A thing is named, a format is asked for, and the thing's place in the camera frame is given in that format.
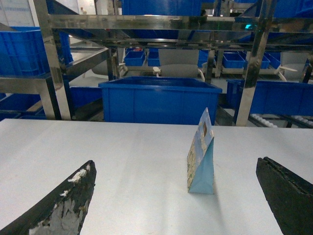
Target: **blue plastic bin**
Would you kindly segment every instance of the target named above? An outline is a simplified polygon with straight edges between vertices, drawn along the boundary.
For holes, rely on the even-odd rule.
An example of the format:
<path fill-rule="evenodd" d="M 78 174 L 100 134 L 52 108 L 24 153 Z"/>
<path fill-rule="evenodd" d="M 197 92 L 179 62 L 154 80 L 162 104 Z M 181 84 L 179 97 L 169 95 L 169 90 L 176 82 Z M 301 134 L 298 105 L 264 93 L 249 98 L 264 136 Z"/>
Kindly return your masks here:
<path fill-rule="evenodd" d="M 38 94 L 12 94 L 0 100 L 0 111 L 14 111 L 22 114 L 35 114 L 38 110 L 27 111 L 40 100 Z"/>
<path fill-rule="evenodd" d="M 299 0 L 296 11 L 296 16 L 313 18 L 313 1 L 312 0 Z"/>
<path fill-rule="evenodd" d="M 197 125 L 206 107 L 215 122 L 222 89 L 193 78 L 129 77 L 100 83 L 104 120 Z"/>
<path fill-rule="evenodd" d="M 123 15 L 199 16 L 201 0 L 123 0 Z"/>
<path fill-rule="evenodd" d="M 158 48 L 149 48 L 149 52 L 158 52 Z"/>
<path fill-rule="evenodd" d="M 82 107 L 102 98 L 99 87 L 70 87 L 74 108 Z"/>
<path fill-rule="evenodd" d="M 130 51 L 125 56 L 125 64 L 127 66 L 142 66 L 145 61 L 144 51 Z"/>
<path fill-rule="evenodd" d="M 39 27 L 13 27 L 0 31 L 0 75 L 34 76 L 49 72 L 43 38 Z M 68 35 L 60 33 L 65 63 L 73 60 Z"/>
<path fill-rule="evenodd" d="M 148 56 L 148 66 L 160 66 L 160 59 L 158 57 L 158 52 L 149 52 Z"/>
<path fill-rule="evenodd" d="M 276 52 L 273 52 L 273 53 L 265 53 L 264 54 L 270 61 L 270 65 L 277 69 L 279 66 L 280 66 L 280 53 L 276 53 Z"/>
<path fill-rule="evenodd" d="M 234 2 L 238 2 L 238 3 L 255 3 L 258 0 L 234 0 Z"/>
<path fill-rule="evenodd" d="M 19 113 L 5 113 L 5 112 L 0 112 L 0 121 L 6 119 L 6 118 L 19 118 L 21 114 Z"/>
<path fill-rule="evenodd" d="M 201 0 L 123 0 L 123 15 L 199 16 Z M 178 30 L 136 29 L 135 34 L 145 39 L 177 39 Z"/>
<path fill-rule="evenodd" d="M 21 116 L 19 119 L 47 120 L 45 116 L 34 116 L 34 115 Z"/>
<path fill-rule="evenodd" d="M 242 69 L 244 67 L 245 60 L 238 53 L 224 53 L 223 65 L 225 68 Z"/>
<path fill-rule="evenodd" d="M 246 52 L 239 51 L 240 56 L 245 60 L 246 59 Z M 261 69 L 267 69 L 269 67 L 270 60 L 264 55 L 262 59 Z"/>
<path fill-rule="evenodd" d="M 198 68 L 202 68 L 202 64 L 207 62 L 208 50 L 200 50 L 198 58 Z"/>
<path fill-rule="evenodd" d="M 243 86 L 243 80 L 228 80 L 227 101 L 235 109 L 239 108 Z M 312 84 L 258 81 L 250 113 L 313 116 L 312 99 Z"/>
<path fill-rule="evenodd" d="M 36 115 L 36 116 L 44 116 L 44 117 L 45 117 L 44 108 L 41 108 L 35 115 Z"/>

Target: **white table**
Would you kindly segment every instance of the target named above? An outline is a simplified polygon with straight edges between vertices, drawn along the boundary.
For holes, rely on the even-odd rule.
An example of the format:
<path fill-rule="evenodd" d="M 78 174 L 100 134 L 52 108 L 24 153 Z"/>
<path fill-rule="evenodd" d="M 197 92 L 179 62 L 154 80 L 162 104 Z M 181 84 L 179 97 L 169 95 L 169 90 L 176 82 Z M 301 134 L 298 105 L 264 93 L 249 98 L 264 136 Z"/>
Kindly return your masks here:
<path fill-rule="evenodd" d="M 278 235 L 255 169 L 268 156 L 313 182 L 309 129 L 214 127 L 215 194 L 187 193 L 196 126 L 0 122 L 0 229 L 87 160 L 96 185 L 82 235 Z"/>

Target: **light blue package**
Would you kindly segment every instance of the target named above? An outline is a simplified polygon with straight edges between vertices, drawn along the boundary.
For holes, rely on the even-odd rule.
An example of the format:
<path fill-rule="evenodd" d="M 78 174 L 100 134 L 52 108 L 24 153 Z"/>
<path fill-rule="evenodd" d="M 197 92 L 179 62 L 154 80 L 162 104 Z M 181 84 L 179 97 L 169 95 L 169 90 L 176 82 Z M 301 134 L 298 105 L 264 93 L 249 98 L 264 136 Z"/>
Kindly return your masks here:
<path fill-rule="evenodd" d="M 214 135 L 206 108 L 187 157 L 188 192 L 213 194 L 213 145 Z"/>

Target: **worn rubber pad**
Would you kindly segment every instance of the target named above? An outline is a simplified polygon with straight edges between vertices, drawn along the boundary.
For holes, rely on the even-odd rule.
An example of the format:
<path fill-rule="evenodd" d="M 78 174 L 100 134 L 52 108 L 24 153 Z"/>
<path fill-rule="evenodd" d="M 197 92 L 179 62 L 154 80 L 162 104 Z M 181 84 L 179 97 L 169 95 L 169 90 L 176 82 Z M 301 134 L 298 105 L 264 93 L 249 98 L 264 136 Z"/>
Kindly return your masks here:
<path fill-rule="evenodd" d="M 88 161 L 3 228 L 0 235 L 79 234 L 93 195 L 95 178 L 95 164 Z"/>
<path fill-rule="evenodd" d="M 283 234 L 313 235 L 313 185 L 268 157 L 256 175 Z"/>

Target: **stainless steel shelf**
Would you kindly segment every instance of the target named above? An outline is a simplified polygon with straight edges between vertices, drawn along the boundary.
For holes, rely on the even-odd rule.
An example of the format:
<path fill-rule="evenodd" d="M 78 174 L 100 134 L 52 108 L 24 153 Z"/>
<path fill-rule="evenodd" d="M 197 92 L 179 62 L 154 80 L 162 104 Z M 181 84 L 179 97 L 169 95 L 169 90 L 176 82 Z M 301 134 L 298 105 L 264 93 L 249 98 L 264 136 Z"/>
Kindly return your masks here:
<path fill-rule="evenodd" d="M 89 48 L 88 50 L 81 48 L 80 53 L 87 52 L 88 55 L 77 61 L 73 61 L 67 65 L 66 75 L 71 77 L 78 77 L 96 65 L 110 58 L 110 49 L 108 48 Z"/>
<path fill-rule="evenodd" d="M 41 77 L 0 77 L 0 93 L 39 94 L 47 119 L 61 119 L 50 74 Z"/>
<path fill-rule="evenodd" d="M 215 50 L 219 57 L 215 73 L 219 76 L 222 69 L 222 56 L 224 50 L 251 51 L 251 56 L 246 70 L 241 70 L 246 80 L 237 125 L 244 126 L 248 120 L 252 99 L 259 73 L 272 73 L 272 70 L 260 70 L 265 50 L 271 51 L 311 51 L 312 43 L 301 43 L 304 39 L 313 37 L 313 19 L 274 19 L 277 0 L 263 0 L 260 17 L 187 17 L 187 16 L 119 16 L 119 15 L 50 15 L 48 14 L 45 0 L 35 1 L 36 12 L 48 55 L 49 66 L 56 87 L 57 99 L 63 119 L 69 119 L 69 107 L 64 105 L 66 96 L 62 72 L 67 75 L 77 76 L 90 69 L 98 60 L 108 59 L 110 79 L 117 76 L 117 47 L 165 47 L 165 48 L 191 48 L 210 49 L 208 58 L 206 81 L 212 75 L 211 62 Z M 246 9 L 250 4 L 234 3 L 225 0 L 216 0 L 215 15 L 220 15 L 221 8 Z M 178 39 L 141 39 L 135 31 L 141 30 L 177 30 Z M 110 47 L 95 55 L 74 62 L 68 67 L 59 64 L 57 51 L 60 51 L 58 30 L 65 31 L 73 36 L 96 42 L 98 45 Z M 240 38 L 254 33 L 253 42 L 241 42 Z M 283 33 L 283 40 L 268 41 L 269 33 Z"/>

